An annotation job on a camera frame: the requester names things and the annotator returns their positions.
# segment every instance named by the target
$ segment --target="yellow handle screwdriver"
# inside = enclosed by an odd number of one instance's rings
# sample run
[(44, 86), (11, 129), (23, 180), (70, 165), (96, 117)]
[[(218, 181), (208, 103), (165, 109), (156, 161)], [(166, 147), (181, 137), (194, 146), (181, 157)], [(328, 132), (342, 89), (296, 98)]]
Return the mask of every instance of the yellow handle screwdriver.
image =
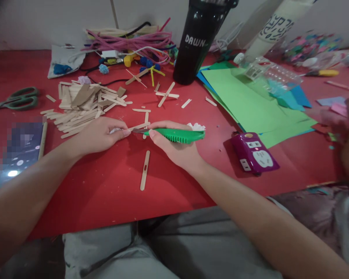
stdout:
[(300, 76), (321, 76), (321, 77), (332, 77), (337, 76), (339, 71), (337, 70), (319, 70), (319, 71), (310, 71), (306, 74), (302, 74)]

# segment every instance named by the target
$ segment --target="red tabletop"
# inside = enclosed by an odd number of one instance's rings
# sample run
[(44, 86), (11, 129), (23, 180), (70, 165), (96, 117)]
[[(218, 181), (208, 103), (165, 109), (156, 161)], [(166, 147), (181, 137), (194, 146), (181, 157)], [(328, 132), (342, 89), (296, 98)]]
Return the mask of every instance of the red tabletop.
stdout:
[[(50, 57), (51, 53), (47, 50), (0, 52), (0, 101), (28, 86), (37, 87), (41, 94), (35, 109), (23, 112), (0, 109), (0, 158), (6, 150), (7, 139), (10, 139), (8, 135), (12, 123), (34, 121), (40, 117), (40, 111), (54, 108), (54, 103), (45, 95), (57, 99), (60, 81), (70, 82), (83, 75), (77, 71), (61, 78), (47, 79)], [(97, 62), (97, 56), (92, 54), (87, 57), (83, 67), (94, 66)], [(213, 62), (214, 57), (208, 57), (204, 65)], [(95, 71), (90, 76), (102, 83), (130, 78), (124, 69), (124, 65), (113, 66), (108, 75)], [(134, 65), (130, 71), (138, 73), (139, 67)], [(173, 66), (167, 65), (162, 71), (166, 77), (155, 74), (155, 83), (160, 81), (159, 90), (165, 92), (173, 81)], [(303, 90), (313, 104), (313, 109), (307, 109), (307, 113), (318, 121), (320, 111), (328, 107), (320, 107), (316, 99), (349, 97), (349, 91), (327, 85), (325, 80), (306, 77), (302, 83)], [(349, 85), (349, 69), (341, 69), (340, 75), (331, 80)], [(297, 136), (272, 147), (270, 152), (280, 164), (279, 170), (263, 173), (261, 177), (246, 174), (241, 170), (228, 141), (237, 129), (236, 123), (220, 105), (214, 107), (205, 101), (209, 94), (198, 81), (189, 86), (176, 84), (172, 93), (179, 94), (180, 98), (167, 98), (161, 108), (157, 107), (160, 97), (154, 93), (151, 77), (145, 76), (142, 81), (148, 86), (147, 89), (138, 82), (128, 86), (124, 82), (108, 86), (114, 90), (119, 86), (126, 88), (126, 101), (133, 101), (133, 104), (116, 106), (105, 116), (121, 119), (128, 127), (132, 127), (143, 123), (145, 119), (144, 113), (132, 109), (146, 106), (146, 109), (152, 111), (149, 117), (151, 123), (169, 119), (185, 124), (198, 122), (205, 125), (206, 138), (197, 143), (201, 156), (261, 195), (276, 195), (341, 179), (338, 160), (340, 148), (329, 149), (330, 143), (317, 132)], [(192, 101), (182, 109), (182, 104), (189, 98)], [(335, 118), (345, 120), (342, 116), (335, 115)], [(53, 121), (49, 121), (45, 153), (65, 140), (60, 138), (61, 135)], [(151, 155), (146, 187), (140, 191), (147, 150), (151, 151)], [(70, 170), (30, 238), (94, 229), (212, 205), (214, 202), (200, 185), (173, 164), (150, 138), (143, 140), (141, 135), (133, 134), (105, 152), (86, 156)]]

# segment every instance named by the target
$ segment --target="white wall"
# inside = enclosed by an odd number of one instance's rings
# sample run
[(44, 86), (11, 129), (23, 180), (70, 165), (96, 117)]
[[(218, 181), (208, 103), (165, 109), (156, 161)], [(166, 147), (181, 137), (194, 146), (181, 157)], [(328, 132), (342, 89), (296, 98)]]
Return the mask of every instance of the white wall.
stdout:
[(110, 0), (0, 0), (0, 50), (81, 46), (84, 28), (115, 27)]
[[(264, 26), (282, 0), (240, 0), (230, 11), (218, 36), (237, 21), (245, 22), (231, 47), (245, 47)], [(188, 0), (0, 0), (0, 50), (50, 49), (51, 44), (85, 41), (84, 28), (116, 27), (111, 3), (120, 29), (137, 27), (144, 21), (163, 25), (179, 44), (188, 11)], [(335, 32), (349, 45), (349, 0), (319, 0), (299, 20), (288, 38), (315, 29)]]

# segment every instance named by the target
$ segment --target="finger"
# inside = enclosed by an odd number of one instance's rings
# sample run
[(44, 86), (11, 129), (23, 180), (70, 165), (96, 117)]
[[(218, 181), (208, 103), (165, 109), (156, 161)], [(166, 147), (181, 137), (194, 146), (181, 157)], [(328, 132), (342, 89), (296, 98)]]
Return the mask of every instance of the finger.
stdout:
[(113, 129), (113, 128), (120, 128), (123, 130), (128, 129), (127, 124), (125, 124), (124, 121), (117, 120), (114, 118), (109, 118), (109, 117), (102, 117), (102, 118), (106, 122), (106, 124), (109, 126), (110, 129)]
[(161, 149), (164, 150), (164, 152), (168, 152), (171, 148), (173, 148), (172, 143), (166, 139), (161, 133), (150, 130), (149, 131), (150, 138), (152, 141)]
[(192, 130), (190, 126), (187, 126), (185, 124), (176, 123), (176, 122), (169, 121), (169, 120), (154, 122), (154, 123), (150, 124), (147, 128), (148, 129), (168, 128), (168, 129), (181, 129), (181, 130), (188, 130), (188, 131)]
[(125, 131), (115, 131), (112, 134), (108, 135), (112, 141), (112, 145), (114, 145), (117, 141), (122, 140), (123, 138), (129, 136), (131, 131), (125, 130)]

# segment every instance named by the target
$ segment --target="pink pipe cleaner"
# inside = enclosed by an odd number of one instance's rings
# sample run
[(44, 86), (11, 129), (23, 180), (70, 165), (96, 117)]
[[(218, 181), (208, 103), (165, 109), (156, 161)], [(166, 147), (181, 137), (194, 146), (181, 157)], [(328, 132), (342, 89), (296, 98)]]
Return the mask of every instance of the pink pipe cleaner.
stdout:
[[(95, 40), (90, 45), (90, 47), (84, 50), (98, 49), (100, 51), (104, 50), (117, 50), (119, 52), (123, 50), (139, 50), (143, 47), (153, 47), (153, 48), (166, 48), (168, 44), (172, 43), (172, 32), (156, 32), (152, 34), (146, 34), (139, 37), (127, 39), (113, 36), (99, 36), (90, 30), (87, 30)], [(152, 49), (144, 49), (138, 52), (140, 55), (145, 56), (153, 63), (166, 65), (169, 63), (169, 56), (161, 52), (156, 52)], [(158, 56), (159, 62), (155, 62), (151, 59), (151, 55), (154, 54)]]

